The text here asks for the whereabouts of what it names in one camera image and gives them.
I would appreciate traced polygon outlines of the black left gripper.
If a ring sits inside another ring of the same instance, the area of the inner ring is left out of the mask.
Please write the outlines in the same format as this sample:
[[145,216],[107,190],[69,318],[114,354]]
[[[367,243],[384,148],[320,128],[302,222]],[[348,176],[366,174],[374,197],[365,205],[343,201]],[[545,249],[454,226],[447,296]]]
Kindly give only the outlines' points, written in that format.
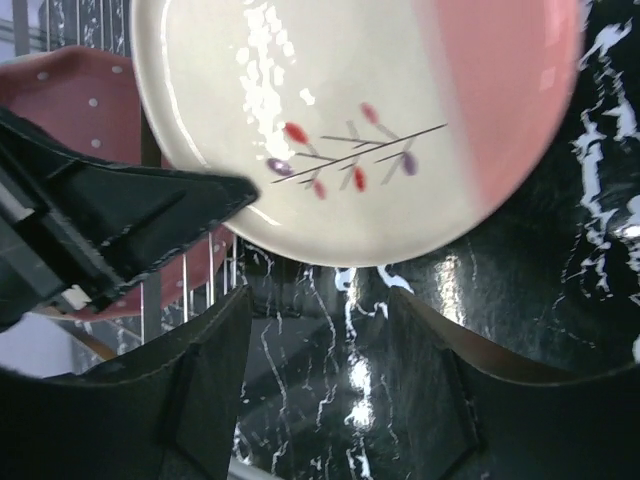
[[106,309],[259,197],[244,177],[114,163],[1,110],[1,328]]

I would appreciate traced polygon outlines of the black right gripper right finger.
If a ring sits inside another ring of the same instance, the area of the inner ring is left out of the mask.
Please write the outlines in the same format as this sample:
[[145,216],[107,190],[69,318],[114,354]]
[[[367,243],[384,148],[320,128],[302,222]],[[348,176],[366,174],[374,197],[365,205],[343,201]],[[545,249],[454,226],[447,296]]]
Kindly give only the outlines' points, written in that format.
[[390,379],[417,479],[635,479],[639,368],[592,377],[516,354],[410,292],[388,303]]

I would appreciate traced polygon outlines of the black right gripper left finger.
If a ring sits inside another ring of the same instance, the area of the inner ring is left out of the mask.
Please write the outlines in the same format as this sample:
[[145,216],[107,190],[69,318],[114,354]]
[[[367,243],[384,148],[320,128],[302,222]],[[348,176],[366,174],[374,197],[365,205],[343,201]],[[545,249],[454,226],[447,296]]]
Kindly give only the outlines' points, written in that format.
[[1,374],[5,479],[223,479],[252,328],[252,294],[81,375]]

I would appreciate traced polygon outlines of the metal wire dish rack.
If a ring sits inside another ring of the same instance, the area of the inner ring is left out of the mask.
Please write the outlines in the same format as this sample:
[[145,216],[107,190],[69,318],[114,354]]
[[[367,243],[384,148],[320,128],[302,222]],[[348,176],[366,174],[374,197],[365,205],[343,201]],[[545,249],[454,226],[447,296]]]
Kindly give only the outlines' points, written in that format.
[[[64,46],[85,46],[130,56],[127,1],[4,1],[3,50],[9,62],[26,61]],[[227,230],[210,234],[161,272],[148,277],[104,318],[65,316],[57,310],[30,313],[75,338],[92,361],[122,354],[204,312],[237,280],[237,240]]]

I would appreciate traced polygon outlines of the pink scalloped bottom plate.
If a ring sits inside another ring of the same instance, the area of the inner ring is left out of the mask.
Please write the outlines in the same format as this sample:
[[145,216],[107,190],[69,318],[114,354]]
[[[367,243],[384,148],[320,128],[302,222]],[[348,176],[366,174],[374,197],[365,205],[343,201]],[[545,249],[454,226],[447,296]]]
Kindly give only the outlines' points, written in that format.
[[[28,54],[1,64],[1,106],[39,125],[54,139],[77,152],[111,162],[139,165],[140,100],[129,58],[89,47],[63,47],[56,52]],[[234,235],[225,227],[212,234],[213,270],[221,267]],[[186,254],[189,290],[209,280],[209,241],[203,239]],[[183,294],[183,257],[161,270],[161,305]],[[61,318],[96,321],[139,315],[141,287],[105,311],[88,308]]]

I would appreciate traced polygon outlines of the cream pink branch plate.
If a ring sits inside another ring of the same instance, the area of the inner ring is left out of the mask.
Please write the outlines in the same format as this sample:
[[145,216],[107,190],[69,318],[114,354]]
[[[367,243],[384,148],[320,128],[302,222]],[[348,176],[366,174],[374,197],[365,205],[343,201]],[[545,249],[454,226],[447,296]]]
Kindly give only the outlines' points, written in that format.
[[445,246],[542,159],[583,48],[576,1],[135,1],[147,118],[181,170],[244,176],[228,223],[369,267]]

